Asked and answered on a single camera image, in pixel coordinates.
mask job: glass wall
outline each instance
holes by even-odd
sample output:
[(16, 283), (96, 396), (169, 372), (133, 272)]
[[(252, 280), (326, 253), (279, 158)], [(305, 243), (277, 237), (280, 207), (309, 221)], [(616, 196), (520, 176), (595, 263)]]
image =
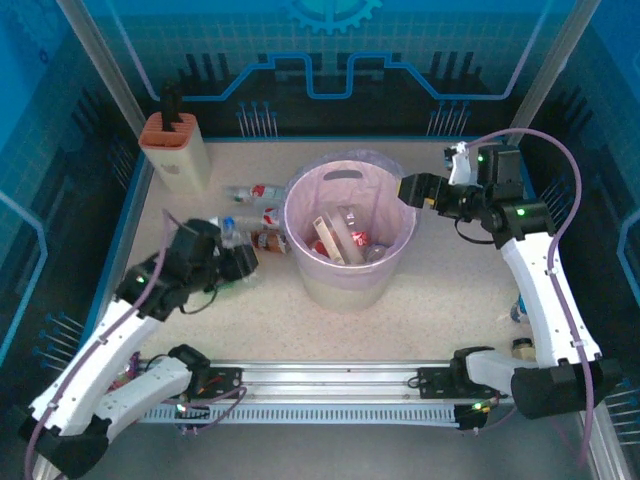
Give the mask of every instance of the glass wall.
[[(560, 247), (589, 330), (605, 356), (640, 383), (640, 4), (603, 0), (534, 126), (560, 138), (576, 156), (583, 199)], [(575, 192), (564, 157), (542, 142), (522, 143), (536, 192), (568, 211)], [(633, 420), (634, 395), (612, 399), (614, 421)], [(617, 427), (638, 465), (637, 425)]]
[(86, 3), (148, 112), (158, 109), (163, 83), (173, 80), (205, 136), (240, 138), (458, 136), (504, 126), (573, 6), (569, 0)]
[(0, 21), (4, 411), (75, 353), (138, 150), (55, 2), (3, 2)]

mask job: trash bin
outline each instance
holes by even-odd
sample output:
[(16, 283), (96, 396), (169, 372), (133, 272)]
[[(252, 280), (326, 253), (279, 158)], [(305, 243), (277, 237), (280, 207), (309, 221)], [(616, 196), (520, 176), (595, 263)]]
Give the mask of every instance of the trash bin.
[[(319, 305), (338, 312), (373, 305), (387, 288), (402, 252), (417, 227), (415, 208), (397, 197), (400, 165), (372, 150), (326, 155), (301, 169), (285, 192), (285, 234), (305, 289)], [(364, 265), (338, 265), (309, 249), (312, 222), (323, 206), (360, 205), (371, 244), (389, 248), (384, 257)]]

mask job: metal frame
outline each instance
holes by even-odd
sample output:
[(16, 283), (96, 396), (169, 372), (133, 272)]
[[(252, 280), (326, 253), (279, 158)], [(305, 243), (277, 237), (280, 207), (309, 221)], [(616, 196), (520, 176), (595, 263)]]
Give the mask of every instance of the metal frame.
[[(591, 17), (601, 0), (576, 0), (576, 5), (562, 25), (560, 33), (549, 49), (547, 58), (531, 83), (520, 107), (511, 122), (511, 127), (528, 127), (542, 106), (560, 72), (564, 70), (569, 56), (578, 44)], [(518, 145), (522, 134), (510, 135), (507, 143)]]
[(139, 137), (145, 116), (84, 3), (82, 0), (57, 2), (131, 130)]

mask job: speckled tabletop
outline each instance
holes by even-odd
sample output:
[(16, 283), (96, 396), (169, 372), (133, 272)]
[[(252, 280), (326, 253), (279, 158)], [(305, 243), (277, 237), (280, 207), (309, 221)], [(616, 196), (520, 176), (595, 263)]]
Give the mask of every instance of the speckled tabletop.
[[(446, 175), (442, 149), (426, 141), (209, 143), (213, 173), (204, 196), (171, 194), (154, 175), (129, 265), (160, 245), (162, 208), (179, 220), (210, 218), (237, 208), (224, 185), (284, 184), (318, 157), (353, 148), (377, 150), (408, 172)], [(468, 235), (487, 234), (461, 225)], [(388, 290), (371, 308), (349, 314), (318, 307), (306, 295), (292, 255), (259, 254), (260, 283), (224, 292), (201, 313), (175, 311), (142, 348), (143, 356), (187, 343), (212, 359), (448, 360), (462, 347), (508, 351), (530, 337), (528, 325), (509, 318), (518, 289), (499, 252), (460, 239), (453, 222), (424, 210)], [(194, 305), (202, 299), (191, 299)]]

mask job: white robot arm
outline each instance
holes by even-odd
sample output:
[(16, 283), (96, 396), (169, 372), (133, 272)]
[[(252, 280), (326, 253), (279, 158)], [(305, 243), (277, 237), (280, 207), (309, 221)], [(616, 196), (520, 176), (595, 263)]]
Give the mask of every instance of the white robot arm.
[[(478, 151), (477, 179), (472, 178), (469, 150), (464, 142), (445, 150), (451, 168), (449, 179), (421, 173), (402, 180), (398, 197), (422, 208), (425, 201), (441, 216), (456, 221), (479, 220), (493, 237), (520, 289), (533, 329), (536, 361), (508, 357), (488, 347), (471, 347), (455, 353), (470, 384), (486, 385), (512, 395), (527, 418), (583, 410), (585, 385), (578, 347), (584, 350), (594, 379), (596, 402), (620, 381), (614, 359), (603, 359), (585, 326), (562, 269), (558, 251), (553, 271), (547, 255), (555, 226), (546, 204), (523, 198), (520, 152), (511, 146), (492, 145)], [(580, 344), (567, 323), (549, 274), (557, 280), (580, 335)]]
[[(148, 373), (106, 392), (133, 353), (191, 293), (245, 277), (257, 264), (250, 245), (224, 248), (220, 229), (209, 222), (180, 225), (163, 265), (156, 266), (152, 256), (131, 268), (67, 368), (28, 408), (13, 407), (10, 420), (30, 442), (27, 457), (35, 448), (67, 478), (79, 478), (145, 412), (170, 397), (195, 396), (210, 380), (210, 362), (188, 345), (173, 348)], [(154, 270), (160, 272), (155, 280)], [(141, 296), (145, 290), (148, 296)], [(132, 311), (138, 298), (140, 307)]]

